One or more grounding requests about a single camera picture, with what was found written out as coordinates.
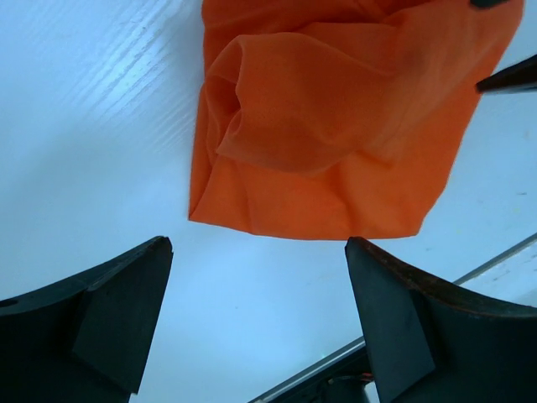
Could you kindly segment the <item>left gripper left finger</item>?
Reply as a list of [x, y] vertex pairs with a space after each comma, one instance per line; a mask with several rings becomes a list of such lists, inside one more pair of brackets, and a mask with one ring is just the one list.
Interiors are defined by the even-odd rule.
[[139, 392], [173, 248], [155, 237], [1, 302], [3, 402], [127, 402]]

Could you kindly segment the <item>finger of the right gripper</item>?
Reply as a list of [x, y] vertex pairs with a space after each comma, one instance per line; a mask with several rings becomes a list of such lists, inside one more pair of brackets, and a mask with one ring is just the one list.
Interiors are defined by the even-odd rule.
[[479, 93], [535, 92], [537, 55], [511, 65], [476, 84]]
[[508, 0], [470, 0], [469, 3], [475, 8], [489, 9], [497, 7], [507, 1]]

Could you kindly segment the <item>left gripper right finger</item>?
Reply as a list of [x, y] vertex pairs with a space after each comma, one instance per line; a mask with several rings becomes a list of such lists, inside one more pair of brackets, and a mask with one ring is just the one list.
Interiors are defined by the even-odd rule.
[[454, 285], [364, 238], [345, 247], [382, 402], [533, 402], [536, 310]]

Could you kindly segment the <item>orange t-shirt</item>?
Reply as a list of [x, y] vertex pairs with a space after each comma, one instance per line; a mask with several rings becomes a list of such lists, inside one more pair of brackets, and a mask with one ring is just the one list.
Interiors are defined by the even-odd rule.
[[205, 1], [188, 217], [303, 240], [417, 234], [521, 1]]

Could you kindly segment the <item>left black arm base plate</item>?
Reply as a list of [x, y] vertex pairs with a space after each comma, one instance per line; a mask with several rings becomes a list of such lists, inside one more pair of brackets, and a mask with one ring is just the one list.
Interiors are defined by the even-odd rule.
[[366, 343], [358, 338], [250, 403], [369, 402], [366, 386], [372, 382]]

